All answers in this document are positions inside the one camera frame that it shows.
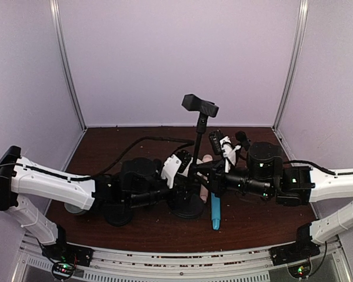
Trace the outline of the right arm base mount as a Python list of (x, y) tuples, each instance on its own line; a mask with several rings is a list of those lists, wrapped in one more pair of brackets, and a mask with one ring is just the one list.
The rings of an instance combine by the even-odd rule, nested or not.
[(302, 280), (311, 276), (311, 257), (320, 254), (320, 247), (312, 242), (308, 232), (303, 231), (297, 233), (295, 242), (272, 247), (269, 254), (273, 266), (286, 265), (292, 278)]

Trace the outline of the black rear microphone stand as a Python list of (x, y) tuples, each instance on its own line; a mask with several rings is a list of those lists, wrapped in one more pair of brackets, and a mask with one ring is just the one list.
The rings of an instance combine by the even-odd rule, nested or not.
[(247, 135), (243, 131), (236, 132), (235, 138), (238, 141), (240, 149), (237, 150), (237, 158), (243, 160), (246, 165), (248, 164), (248, 151), (251, 147), (251, 141), (248, 139)]

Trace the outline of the black left microphone stand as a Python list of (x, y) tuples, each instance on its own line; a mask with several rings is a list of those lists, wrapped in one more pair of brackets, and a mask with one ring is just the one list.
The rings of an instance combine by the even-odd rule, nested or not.
[(105, 203), (101, 207), (101, 212), (105, 221), (114, 227), (128, 224), (134, 215), (130, 204)]

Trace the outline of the black microphone stand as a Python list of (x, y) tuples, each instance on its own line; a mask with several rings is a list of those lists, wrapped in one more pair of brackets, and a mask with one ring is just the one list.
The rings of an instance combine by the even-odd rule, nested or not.
[(243, 131), (236, 132), (235, 138), (238, 141), (240, 149), (237, 150), (237, 158), (243, 160), (246, 165), (248, 164), (248, 151), (251, 147), (251, 141), (248, 139), (247, 135)]
[(130, 204), (105, 203), (101, 207), (101, 212), (105, 221), (114, 227), (128, 224), (134, 215)]
[[(196, 125), (196, 139), (194, 143), (194, 150), (192, 153), (192, 163), (198, 164), (198, 155), (201, 147), (202, 137), (207, 131), (208, 119), (216, 117), (219, 107), (210, 101), (203, 100), (197, 97), (195, 94), (186, 94), (182, 100), (182, 107), (189, 112), (198, 112), (198, 120)], [(198, 172), (191, 171), (191, 165), (188, 170), (188, 178), (190, 184), (192, 184), (192, 194), (189, 197), (186, 206), (169, 206), (171, 212), (183, 219), (196, 219), (204, 212), (204, 203), (200, 199), (200, 184), (196, 181), (195, 175)]]

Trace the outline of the pale green ceramic bowl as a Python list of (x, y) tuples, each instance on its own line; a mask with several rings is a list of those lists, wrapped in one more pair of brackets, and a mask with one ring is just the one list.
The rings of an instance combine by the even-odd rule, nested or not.
[(64, 208), (65, 208), (65, 210), (68, 213), (71, 213), (71, 214), (73, 214), (75, 216), (81, 216), (81, 215), (86, 213), (86, 210), (81, 209), (81, 208), (76, 207), (76, 206), (73, 206), (73, 205), (70, 205), (70, 204), (65, 204)]

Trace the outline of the black front microphone stand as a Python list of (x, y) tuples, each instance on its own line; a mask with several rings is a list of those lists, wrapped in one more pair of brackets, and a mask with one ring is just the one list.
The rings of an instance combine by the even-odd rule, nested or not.
[[(198, 112), (198, 120), (196, 125), (196, 139), (194, 143), (194, 150), (192, 153), (192, 163), (198, 164), (198, 155), (201, 147), (202, 137), (207, 131), (208, 119), (216, 117), (219, 107), (210, 101), (203, 100), (197, 97), (195, 94), (186, 94), (182, 100), (182, 107), (189, 112)], [(191, 171), (191, 165), (188, 170), (188, 178), (190, 184), (192, 184), (192, 194), (189, 197), (186, 206), (169, 206), (171, 212), (183, 219), (196, 219), (204, 212), (204, 203), (200, 199), (200, 184), (196, 181), (195, 175), (198, 172)]]

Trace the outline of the beige microphone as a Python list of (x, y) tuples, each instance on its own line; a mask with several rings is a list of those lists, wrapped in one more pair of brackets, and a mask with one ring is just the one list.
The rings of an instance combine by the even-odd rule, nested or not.
[[(211, 162), (211, 161), (213, 161), (213, 157), (211, 155), (204, 155), (202, 158), (203, 163)], [(199, 196), (200, 196), (200, 199), (205, 204), (208, 200), (209, 191), (204, 185), (201, 185)]]

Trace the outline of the right aluminium frame post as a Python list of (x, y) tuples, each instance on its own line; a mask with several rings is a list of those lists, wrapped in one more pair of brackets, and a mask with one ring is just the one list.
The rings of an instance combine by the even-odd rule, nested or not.
[(297, 71), (297, 63), (301, 54), (304, 37), (305, 37), (305, 31), (307, 28), (308, 10), (309, 10), (309, 1), (300, 0), (298, 17), (297, 17), (297, 25), (295, 29), (294, 43), (292, 47), (288, 72), (285, 79), (277, 114), (274, 120), (274, 124), (272, 126), (274, 131), (279, 130), (279, 127), (282, 122), (282, 117), (287, 107), (288, 98), (291, 94), (292, 84), (294, 82), (295, 73)]

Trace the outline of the blue microphone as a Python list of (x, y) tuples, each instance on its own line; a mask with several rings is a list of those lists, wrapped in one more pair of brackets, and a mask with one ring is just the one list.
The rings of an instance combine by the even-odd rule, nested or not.
[(221, 199), (211, 193), (211, 222), (212, 229), (218, 231), (221, 224)]

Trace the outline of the metal front rail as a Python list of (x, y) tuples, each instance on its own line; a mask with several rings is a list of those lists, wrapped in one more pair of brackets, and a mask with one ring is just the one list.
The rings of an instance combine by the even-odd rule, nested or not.
[(352, 281), (339, 241), (310, 259), (276, 266), (265, 247), (208, 253), (142, 253), (95, 248), (71, 281), (295, 281), (291, 271), (311, 263), (308, 281)]

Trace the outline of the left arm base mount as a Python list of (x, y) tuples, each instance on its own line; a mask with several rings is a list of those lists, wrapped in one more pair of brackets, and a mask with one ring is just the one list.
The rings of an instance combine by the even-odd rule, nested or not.
[(57, 281), (65, 281), (70, 279), (78, 266), (89, 267), (93, 249), (89, 247), (81, 247), (66, 242), (66, 231), (59, 224), (58, 237), (52, 245), (38, 244), (42, 250), (42, 255), (46, 257), (52, 264), (51, 274)]

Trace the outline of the left aluminium frame post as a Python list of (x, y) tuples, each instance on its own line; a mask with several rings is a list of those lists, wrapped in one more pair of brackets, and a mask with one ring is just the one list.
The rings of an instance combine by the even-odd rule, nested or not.
[(72, 107), (73, 107), (74, 112), (76, 114), (76, 117), (78, 119), (79, 127), (84, 132), (87, 130), (87, 126), (86, 126), (85, 119), (82, 114), (81, 105), (79, 103), (79, 100), (78, 100), (78, 97), (76, 94), (74, 80), (73, 80), (72, 72), (71, 72), (71, 67), (70, 67), (69, 60), (68, 60), (68, 53), (67, 53), (67, 49), (66, 49), (65, 38), (64, 38), (63, 28), (62, 28), (62, 20), (61, 20), (60, 8), (59, 8), (59, 1), (50, 0), (49, 4), (50, 4), (52, 21), (54, 24), (56, 39), (58, 42), (59, 55), (61, 58), (62, 70), (63, 70), (68, 94), (71, 98)]

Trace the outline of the aluminium frame post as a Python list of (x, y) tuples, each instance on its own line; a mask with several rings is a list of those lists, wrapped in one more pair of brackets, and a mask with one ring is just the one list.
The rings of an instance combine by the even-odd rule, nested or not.
[(50, 0), (49, 4), (50, 4), (52, 21), (54, 24), (56, 39), (58, 42), (59, 55), (61, 58), (62, 70), (63, 70), (68, 94), (71, 98), (72, 107), (73, 107), (74, 112), (76, 114), (76, 117), (78, 119), (79, 127), (84, 132), (87, 130), (87, 126), (86, 126), (85, 119), (82, 114), (81, 105), (79, 103), (79, 100), (78, 100), (78, 97), (76, 94), (74, 80), (73, 80), (72, 72), (71, 72), (71, 67), (70, 67), (69, 60), (68, 60), (68, 53), (67, 53), (67, 49), (66, 49), (65, 38), (64, 38), (63, 28), (62, 28), (62, 20), (61, 20), (60, 8), (59, 8), (59, 1)]
[(309, 1), (300, 0), (298, 17), (297, 17), (297, 25), (295, 29), (294, 43), (292, 47), (288, 72), (285, 79), (277, 114), (274, 120), (274, 124), (272, 126), (274, 131), (279, 130), (279, 127), (282, 122), (282, 117), (287, 107), (288, 98), (291, 94), (292, 84), (294, 82), (295, 73), (297, 71), (297, 63), (301, 54), (304, 37), (305, 37), (305, 31), (307, 28), (308, 10), (309, 10)]

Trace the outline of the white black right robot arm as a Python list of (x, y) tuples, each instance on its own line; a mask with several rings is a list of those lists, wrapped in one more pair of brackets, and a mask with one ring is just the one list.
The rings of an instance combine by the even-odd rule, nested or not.
[(350, 198), (346, 206), (323, 219), (298, 228), (295, 244), (299, 248), (319, 246), (331, 237), (353, 227), (353, 169), (329, 170), (304, 160), (284, 161), (281, 148), (268, 142), (245, 144), (246, 168), (234, 167), (226, 152), (221, 161), (197, 164), (188, 175), (210, 192), (221, 195), (226, 189), (243, 194), (275, 198), (283, 206), (299, 206), (334, 198)]

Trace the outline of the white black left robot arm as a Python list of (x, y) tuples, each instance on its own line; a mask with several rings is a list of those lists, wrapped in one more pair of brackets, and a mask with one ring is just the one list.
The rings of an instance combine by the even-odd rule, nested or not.
[(60, 172), (30, 161), (18, 146), (0, 159), (0, 211), (11, 214), (43, 246), (65, 246), (64, 229), (48, 220), (29, 195), (63, 202), (70, 213), (101, 213), (115, 227), (128, 224), (137, 207), (166, 202), (178, 217), (194, 219), (204, 211), (198, 186), (184, 172), (177, 154), (166, 161), (137, 157), (117, 159), (121, 170), (108, 169), (93, 176)]

